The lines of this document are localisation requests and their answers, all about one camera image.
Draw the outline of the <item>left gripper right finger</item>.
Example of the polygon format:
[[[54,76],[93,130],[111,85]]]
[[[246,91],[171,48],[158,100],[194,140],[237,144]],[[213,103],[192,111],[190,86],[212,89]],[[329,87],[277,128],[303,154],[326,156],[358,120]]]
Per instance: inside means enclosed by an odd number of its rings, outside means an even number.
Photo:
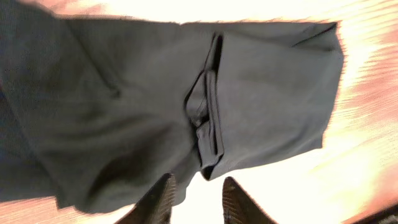
[[[277,224],[232,177],[223,182],[224,224]]]

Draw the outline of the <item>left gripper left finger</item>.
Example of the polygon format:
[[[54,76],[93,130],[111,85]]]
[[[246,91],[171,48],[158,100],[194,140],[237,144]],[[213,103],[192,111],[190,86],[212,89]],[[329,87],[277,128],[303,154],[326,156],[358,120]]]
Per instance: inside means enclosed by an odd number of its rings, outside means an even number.
[[[115,224],[170,224],[175,191],[175,177],[164,174]]]

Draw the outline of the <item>black polo shirt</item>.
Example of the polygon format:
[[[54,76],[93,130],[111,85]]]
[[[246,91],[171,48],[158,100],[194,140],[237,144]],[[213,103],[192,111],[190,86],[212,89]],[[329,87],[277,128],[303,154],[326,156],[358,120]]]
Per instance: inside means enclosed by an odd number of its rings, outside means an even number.
[[[331,23],[61,19],[1,2],[1,200],[112,212],[164,174],[206,180],[322,146]]]

